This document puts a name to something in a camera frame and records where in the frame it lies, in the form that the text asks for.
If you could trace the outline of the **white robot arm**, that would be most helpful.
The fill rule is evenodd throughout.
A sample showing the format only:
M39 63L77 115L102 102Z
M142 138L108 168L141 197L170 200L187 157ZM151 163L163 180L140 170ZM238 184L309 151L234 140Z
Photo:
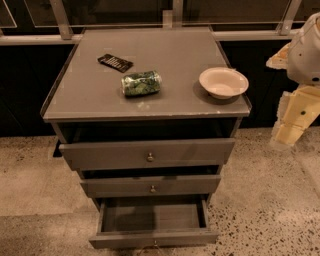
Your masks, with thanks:
M320 13L311 15L266 66L285 69L298 84L293 92L283 92L270 140L274 148L286 150L320 116Z

